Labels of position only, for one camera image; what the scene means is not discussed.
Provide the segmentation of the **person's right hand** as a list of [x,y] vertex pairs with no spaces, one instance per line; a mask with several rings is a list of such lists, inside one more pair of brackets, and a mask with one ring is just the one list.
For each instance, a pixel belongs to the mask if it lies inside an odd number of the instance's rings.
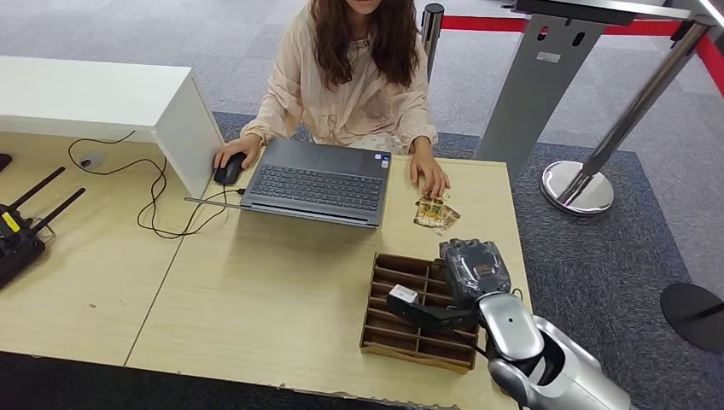
[[213,167],[226,167],[233,155],[244,154],[245,159],[242,161],[241,168],[242,170],[246,170],[255,164],[260,154],[262,143],[263,138],[253,133],[247,133],[240,138],[230,141],[216,152],[213,158]]

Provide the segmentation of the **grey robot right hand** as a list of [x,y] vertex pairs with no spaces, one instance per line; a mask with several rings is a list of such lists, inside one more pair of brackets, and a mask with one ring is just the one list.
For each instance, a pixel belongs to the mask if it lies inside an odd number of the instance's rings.
[[511,276],[495,242],[453,238],[439,243],[439,254],[457,308],[472,308],[487,294],[511,292]]

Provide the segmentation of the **person's left hand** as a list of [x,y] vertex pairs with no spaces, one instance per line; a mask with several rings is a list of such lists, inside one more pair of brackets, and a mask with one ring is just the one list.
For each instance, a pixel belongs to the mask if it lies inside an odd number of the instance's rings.
[[415,138],[410,146],[410,155],[409,178],[412,185],[418,187],[423,195],[442,198],[451,184],[435,159],[430,140],[425,136]]

